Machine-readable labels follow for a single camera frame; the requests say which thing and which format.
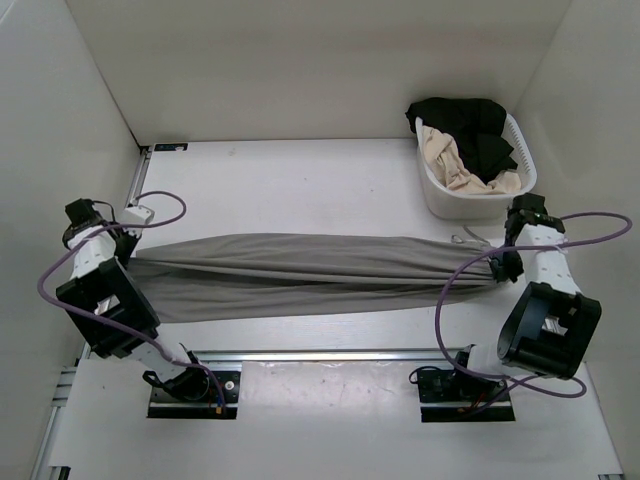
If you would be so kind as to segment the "grey trousers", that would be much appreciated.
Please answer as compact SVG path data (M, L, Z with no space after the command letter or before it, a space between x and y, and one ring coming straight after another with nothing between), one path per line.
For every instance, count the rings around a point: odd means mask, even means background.
M164 323L432 307L486 245L412 237L234 234L140 250L128 272Z

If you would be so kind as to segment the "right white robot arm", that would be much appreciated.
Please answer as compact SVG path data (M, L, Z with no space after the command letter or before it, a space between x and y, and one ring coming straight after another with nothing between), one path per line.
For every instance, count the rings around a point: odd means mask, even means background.
M513 199L504 245L522 249L490 255L489 266L497 282L523 277L527 285L496 342L470 345L456 355L461 367L449 375L455 396L476 397L485 378L530 372L569 380L575 375L602 308L575 283L560 247L565 240L562 220L548 214L542 196L527 193Z

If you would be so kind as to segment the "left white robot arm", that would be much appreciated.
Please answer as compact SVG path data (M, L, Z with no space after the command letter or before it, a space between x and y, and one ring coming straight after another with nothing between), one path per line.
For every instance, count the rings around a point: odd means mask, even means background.
M75 253L71 278L56 288L57 300L139 332L177 362L166 360L162 351L134 335L71 312L70 318L93 353L140 362L146 366L145 382L173 398L203 399L210 389L209 375L196 367L198 359L193 353L161 338L158 315L126 270L141 239L141 227L152 223L154 212L131 204L121 216L106 219L97 205L95 200L78 199L65 206L70 225L62 241Z

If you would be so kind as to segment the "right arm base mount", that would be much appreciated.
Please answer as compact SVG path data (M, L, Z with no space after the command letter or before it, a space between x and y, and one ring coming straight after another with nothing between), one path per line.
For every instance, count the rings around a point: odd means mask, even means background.
M408 381L417 388L423 424L516 420L503 378L472 376L451 365L423 365L409 373Z

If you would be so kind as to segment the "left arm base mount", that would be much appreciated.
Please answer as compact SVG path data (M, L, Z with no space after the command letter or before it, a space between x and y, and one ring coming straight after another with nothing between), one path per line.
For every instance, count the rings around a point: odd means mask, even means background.
M147 417L181 420L235 420L239 408L241 371L214 370L224 401L210 378L202 373L182 385L166 387L155 372L147 370L143 380L151 386Z

